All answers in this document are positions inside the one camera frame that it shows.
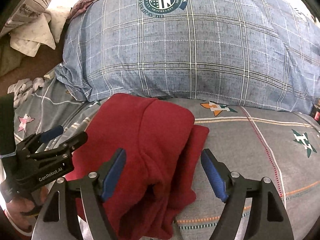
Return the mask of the left hand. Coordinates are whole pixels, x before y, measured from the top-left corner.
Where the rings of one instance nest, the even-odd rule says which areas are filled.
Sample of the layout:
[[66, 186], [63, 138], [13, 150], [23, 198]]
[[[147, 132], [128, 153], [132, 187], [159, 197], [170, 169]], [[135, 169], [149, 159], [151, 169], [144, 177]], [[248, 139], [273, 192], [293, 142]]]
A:
[[36, 223], [36, 215], [28, 215], [35, 208], [35, 204], [28, 199], [16, 197], [6, 204], [5, 215], [19, 233], [29, 236]]

